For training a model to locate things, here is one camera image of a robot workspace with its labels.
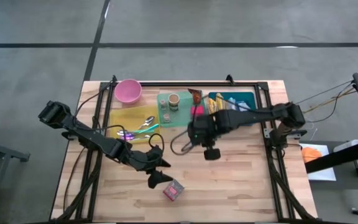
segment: butcher block tabletop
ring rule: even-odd
[[[268,83],[273,105],[288,102],[282,80],[264,82]],[[84,82],[79,104],[97,94],[100,83]],[[193,86],[191,88],[202,90],[204,95],[209,92],[254,92],[253,88],[243,86]],[[142,97],[136,104],[123,105],[114,97],[111,110],[145,105],[157,106],[158,94],[178,91],[187,91],[187,87],[144,86]],[[261,94],[262,102],[265,105],[265,97],[263,93]],[[96,101],[97,97],[82,107],[77,116],[79,121],[92,126]],[[105,106],[106,97],[103,98],[100,123],[103,121]],[[219,138],[216,141],[216,147],[221,150],[221,158],[216,161],[206,161],[203,155],[204,149],[201,147],[194,148],[185,156],[174,155],[169,147],[170,141],[185,128],[161,128],[161,134],[165,141],[163,158],[172,166],[158,168],[184,186],[182,194],[172,202],[163,194],[163,190],[169,182],[158,184],[156,188],[150,189],[147,186],[149,176],[145,172],[136,172],[132,167],[117,164],[103,156],[94,207],[94,222],[277,221],[260,123],[240,127]],[[184,135],[175,141],[173,147],[180,150],[188,141],[188,137]],[[65,189],[73,165],[82,149],[83,147],[79,145],[78,141],[70,141],[68,144],[51,218],[57,218],[63,213]],[[150,146],[148,143],[138,143],[134,144],[132,150],[145,152],[150,150]],[[291,191],[302,206],[316,217],[316,208],[300,147],[289,145],[285,152],[284,161]],[[66,207],[80,189],[85,157],[86,149],[73,174],[68,189]],[[90,192],[89,190],[85,197],[84,217],[88,212]],[[280,200],[286,217],[285,197],[281,190]]]

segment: gray floor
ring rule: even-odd
[[[0,0],[0,43],[92,42],[103,0]],[[102,42],[358,42],[353,0],[113,0]],[[0,49],[0,144],[31,152],[0,191],[0,223],[47,220],[67,142],[40,123],[48,100],[75,107],[91,49]],[[297,102],[351,80],[358,48],[99,49],[91,80],[285,80]],[[338,93],[301,104],[314,106]],[[325,117],[332,105],[307,115]],[[304,139],[358,139],[358,96],[338,102]],[[319,216],[357,222],[357,192],[313,191]]]

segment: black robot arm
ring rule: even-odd
[[[271,108],[261,108],[250,111],[219,110],[213,114],[197,116],[188,124],[188,136],[192,146],[206,147],[206,160],[220,158],[219,149],[213,149],[215,140],[226,133],[237,129],[241,125],[254,124],[265,121],[280,120],[280,126],[270,132],[274,146],[285,146],[287,135],[292,129],[301,128],[305,124],[302,111],[293,103],[277,104]]]
[[[150,174],[149,187],[153,189],[157,184],[173,180],[170,176],[156,171],[156,167],[170,167],[171,165],[162,159],[162,150],[154,146],[149,152],[132,151],[132,144],[122,139],[107,138],[79,122],[71,113],[70,108],[60,102],[49,101],[46,107],[38,115],[41,122],[54,129],[64,128],[62,133],[67,139],[76,136],[80,144],[89,150],[100,150],[106,157],[118,163],[133,167],[136,171],[145,171]]]

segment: yellow tray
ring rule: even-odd
[[[144,124],[146,118],[148,118],[149,116],[154,116],[154,122],[149,126],[144,126],[142,129],[147,129],[155,124],[160,123],[160,121],[158,120],[157,105],[138,106],[133,108],[121,109],[121,110],[112,110],[110,112],[109,125],[111,126],[111,125],[119,124],[123,126],[126,130],[133,131],[133,130],[137,130],[140,125]],[[111,138],[120,138],[121,136],[117,134],[117,132],[120,130],[121,130],[120,127],[111,128],[108,132],[108,136]],[[154,133],[160,134],[160,126],[154,129]],[[142,138],[145,135],[151,136],[154,133],[137,134],[135,138]],[[139,140],[128,141],[128,142],[134,144],[134,143],[142,143],[148,141],[149,139],[147,138],[147,139],[139,139]],[[158,136],[154,136],[152,142],[161,142],[161,140],[160,138],[158,138]]]

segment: pink bowl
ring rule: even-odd
[[[133,79],[127,79],[119,82],[114,89],[114,96],[127,104],[136,103],[142,95],[142,86]]]

